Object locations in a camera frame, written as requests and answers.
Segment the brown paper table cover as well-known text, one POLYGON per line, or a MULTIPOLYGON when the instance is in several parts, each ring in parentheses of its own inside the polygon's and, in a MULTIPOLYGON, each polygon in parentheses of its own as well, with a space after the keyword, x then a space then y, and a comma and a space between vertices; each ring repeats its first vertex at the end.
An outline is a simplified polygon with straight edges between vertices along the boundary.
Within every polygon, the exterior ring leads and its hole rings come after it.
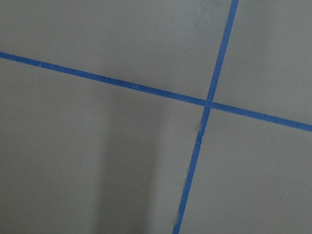
MULTIPOLYGON (((206 100, 232 0, 3 0, 0 52, 206 100)), ((238 0, 213 102, 312 125, 312 3, 238 0)), ((0 231, 172 234, 204 106, 0 58, 0 231)), ((309 234, 312 132, 211 109, 179 234, 309 234)))

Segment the blue tape cross line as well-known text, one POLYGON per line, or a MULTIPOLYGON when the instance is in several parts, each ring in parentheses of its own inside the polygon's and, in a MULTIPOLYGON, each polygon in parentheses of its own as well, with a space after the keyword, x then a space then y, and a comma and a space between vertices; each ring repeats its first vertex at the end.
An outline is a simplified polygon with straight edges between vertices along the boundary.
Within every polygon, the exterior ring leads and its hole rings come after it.
MULTIPOLYGON (((60 66, 56 64, 47 63, 44 61, 16 56, 16 55, 5 53, 5 52, 1 52, 0 57, 2 59, 14 61, 14 62, 19 62, 19 63, 23 63, 23 64, 27 64, 27 65, 31 65, 31 66, 35 66, 35 67, 39 67, 43 69, 48 69, 48 70, 68 74, 68 75, 73 75, 76 77, 95 80, 95 81, 107 83, 110 85, 120 86, 123 88, 128 88, 128 89, 132 89, 132 90, 136 90, 136 91, 140 91, 140 92, 144 92, 144 93, 148 93, 148 94, 152 94, 156 96, 175 99, 175 100, 179 100, 182 102, 195 104, 198 106, 205 105, 205 100, 200 99, 200 98, 195 98, 195 97, 191 97, 187 95, 169 92, 169 91, 152 88, 149 86, 144 86, 144 85, 127 82, 127 81, 123 81, 119 79, 109 78, 109 77, 105 77, 105 76, 101 76, 101 75, 97 75, 97 74, 93 74, 93 73, 89 73, 85 71, 76 70, 73 68, 68 68, 68 67, 64 67, 64 66, 60 66)), ((296 128, 296 129, 300 129, 300 130, 304 130, 308 132, 312 131, 312 126, 310 124, 306 124, 306 123, 302 123, 302 122, 298 122, 298 121, 294 121, 290 119, 285 119, 281 117, 275 117, 275 116, 271 116, 271 115, 267 115, 267 114, 263 114, 263 113, 259 113, 255 111, 250 111, 246 109, 241 109, 241 108, 237 108, 237 107, 233 107, 233 106, 229 106, 229 105, 225 105, 225 104, 221 104, 217 102, 213 102, 211 104, 211 108, 224 111, 224 112, 228 112, 228 113, 232 113, 232 114, 245 116, 245 117, 255 118, 255 119, 266 121, 266 122, 284 125, 287 127, 292 127, 292 128, 296 128)))

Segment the blue tape long line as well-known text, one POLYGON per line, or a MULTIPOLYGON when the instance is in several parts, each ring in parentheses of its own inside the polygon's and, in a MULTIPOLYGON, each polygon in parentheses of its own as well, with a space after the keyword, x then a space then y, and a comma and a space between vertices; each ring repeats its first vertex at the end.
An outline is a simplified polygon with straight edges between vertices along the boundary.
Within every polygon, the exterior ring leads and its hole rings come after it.
POLYGON ((182 195, 181 195, 181 199, 180 199, 180 203, 179 203, 179 207, 178 207, 176 222, 175 222, 175 225, 174 225, 173 231, 172 231, 173 234, 179 234, 179 232, 180 232, 180 228, 181 228, 181 224, 183 221, 183 216, 185 213, 189 193, 191 190, 192 181, 193 181, 195 170, 196 170, 196 165, 198 162, 198 157, 199 157, 203 137, 205 135, 207 123, 208 123, 210 112, 212 109, 212 104, 213 104, 214 96, 216 93, 218 80, 220 77, 224 58, 226 55, 230 35, 232 32, 232 27, 233 27, 235 15, 237 12, 238 4, 239 4, 239 1, 237 1, 237 0, 231 1, 231 6, 229 9, 225 29, 223 32, 223 36, 222 36, 221 44, 219 47, 216 63, 214 66, 214 71, 213 71, 212 79, 210 82, 207 98, 204 102, 204 110, 203 110, 202 117, 201 117, 200 129, 199 129, 197 136, 196 136, 194 150, 193 150, 193 153, 191 156, 187 176, 185 179, 185 183, 184 183, 184 187, 183 187, 183 191, 182 191, 182 195))

